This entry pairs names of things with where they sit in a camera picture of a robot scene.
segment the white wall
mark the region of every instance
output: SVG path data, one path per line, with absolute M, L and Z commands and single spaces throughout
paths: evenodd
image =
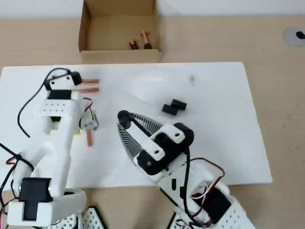
M 164 16 L 305 14 L 305 0 L 158 0 Z M 0 18 L 79 17 L 82 0 L 0 0 Z
M 0 18 L 80 17 L 83 0 L 0 0 Z
M 158 0 L 164 15 L 305 14 L 305 0 Z

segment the white robotic arm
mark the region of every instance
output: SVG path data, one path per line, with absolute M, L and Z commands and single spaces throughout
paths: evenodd
M 73 136 L 88 106 L 80 93 L 74 90 L 81 83 L 81 76 L 63 69 L 50 73 L 53 75 L 48 74 L 43 82 L 47 96 L 36 115 L 30 144 L 20 155 L 34 168 L 47 155 L 53 163 L 50 166 L 53 168 L 52 176 L 31 177 L 29 164 L 23 161 L 17 163 L 13 189 L 19 195 L 19 201 L 9 203 L 9 225 L 49 226 L 62 218 L 81 213 L 86 203 L 84 191 L 66 190 Z
M 229 188 L 219 180 L 224 171 L 205 158 L 190 159 L 189 146 L 194 133 L 182 123 L 160 123 L 120 111 L 118 129 L 133 163 L 151 179 L 176 206 L 176 217 L 168 228 L 177 226 L 216 229 L 255 229 Z M 141 144 L 128 131 L 136 125 L 147 135 Z M 223 175 L 215 177 L 204 160 L 219 167 Z

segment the open cardboard box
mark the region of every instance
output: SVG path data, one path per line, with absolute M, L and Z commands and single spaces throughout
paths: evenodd
M 79 50 L 84 63 L 160 62 L 156 0 L 84 0 Z M 144 50 L 141 31 L 148 31 L 151 50 Z M 140 50 L 131 50 L 135 39 Z

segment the white foam board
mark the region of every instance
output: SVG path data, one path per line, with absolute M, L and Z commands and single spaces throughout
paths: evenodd
M 29 139 L 17 126 L 17 114 L 45 75 L 55 66 L 5 67 L 0 78 L 0 142 L 14 152 Z M 183 122 L 195 132 L 191 156 L 221 165 L 228 185 L 272 182 L 264 142 L 245 72 L 240 62 L 66 65 L 83 78 L 99 78 L 101 91 L 93 99 L 100 127 L 93 147 L 84 134 L 73 140 L 68 187 L 149 186 L 151 182 L 129 160 L 117 132 L 117 113 L 126 109 L 161 123 Z M 171 99 L 187 103 L 176 117 L 161 112 Z M 37 96 L 21 115 L 31 129 Z M 10 157 L 0 149 L 0 180 Z M 36 176 L 48 177 L 54 158 L 44 158 Z

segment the wooden table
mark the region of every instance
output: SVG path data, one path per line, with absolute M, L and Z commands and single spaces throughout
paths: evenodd
M 0 20 L 0 66 L 80 64 L 79 23 Z M 305 48 L 284 42 L 290 26 L 304 28 L 305 16 L 183 17 L 161 24 L 163 62 L 245 64 L 274 182 L 230 188 L 258 229 L 304 228 Z M 164 229 L 173 213 L 153 187 L 87 194 L 112 229 Z

